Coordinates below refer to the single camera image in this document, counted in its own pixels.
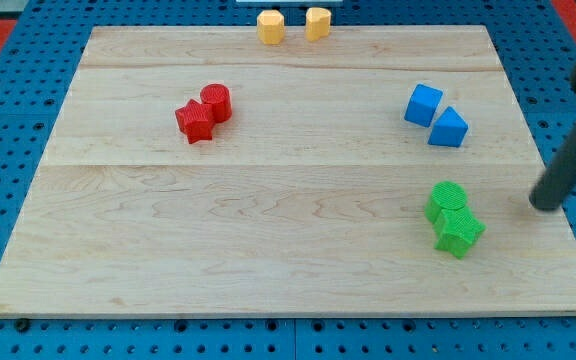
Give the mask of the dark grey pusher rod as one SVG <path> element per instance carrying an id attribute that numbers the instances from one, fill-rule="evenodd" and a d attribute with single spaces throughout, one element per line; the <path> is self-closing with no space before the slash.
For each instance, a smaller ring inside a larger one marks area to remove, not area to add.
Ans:
<path id="1" fill-rule="evenodd" d="M 557 210 L 576 186 L 576 122 L 529 194 L 540 211 Z"/>

